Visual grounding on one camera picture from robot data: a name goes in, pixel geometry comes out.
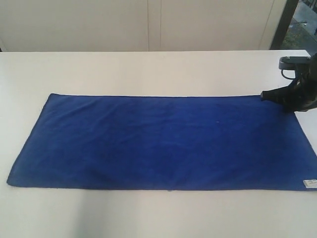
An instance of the blue towel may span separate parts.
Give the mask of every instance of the blue towel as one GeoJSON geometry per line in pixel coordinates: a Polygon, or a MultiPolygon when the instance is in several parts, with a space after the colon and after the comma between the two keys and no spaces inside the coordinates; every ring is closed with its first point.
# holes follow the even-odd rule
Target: blue towel
{"type": "Polygon", "coordinates": [[[7,183],[84,189],[308,190],[294,114],[243,97],[51,94],[7,183]]]}

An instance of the white tag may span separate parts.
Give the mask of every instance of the white tag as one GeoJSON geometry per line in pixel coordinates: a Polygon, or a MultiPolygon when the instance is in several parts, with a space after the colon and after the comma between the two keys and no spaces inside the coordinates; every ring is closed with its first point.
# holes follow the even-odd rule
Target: white tag
{"type": "Polygon", "coordinates": [[[317,179],[304,180],[303,182],[306,188],[317,188],[317,179]]]}

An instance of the table surface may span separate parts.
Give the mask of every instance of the table surface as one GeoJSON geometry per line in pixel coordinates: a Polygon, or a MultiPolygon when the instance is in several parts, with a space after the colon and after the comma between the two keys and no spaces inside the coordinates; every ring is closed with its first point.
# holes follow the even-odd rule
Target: table surface
{"type": "MultiPolygon", "coordinates": [[[[0,53],[0,236],[316,237],[317,192],[97,191],[6,184],[49,93],[254,95],[289,83],[278,69],[281,56],[306,55],[305,51],[0,53]]],[[[297,117],[317,151],[317,110],[297,117]]]]}

